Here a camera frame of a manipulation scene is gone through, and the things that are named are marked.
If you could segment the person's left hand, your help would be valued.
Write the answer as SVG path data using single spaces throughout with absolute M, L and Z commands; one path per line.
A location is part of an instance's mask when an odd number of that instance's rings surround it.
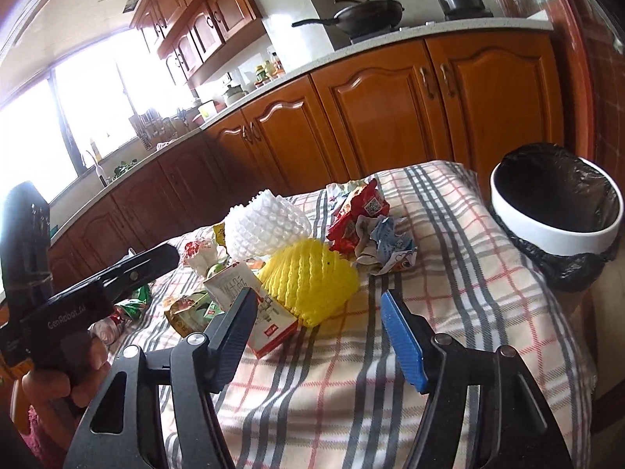
M 89 351 L 89 369 L 78 384 L 72 385 L 69 377 L 58 371 L 34 369 L 22 378 L 22 388 L 25 397 L 34 408 L 43 430 L 59 445 L 67 450 L 79 420 L 72 414 L 61 414 L 55 405 L 64 403 L 65 398 L 79 409 L 90 405 L 98 392 L 110 369 L 108 351 L 104 343 L 95 336 L 91 337 Z

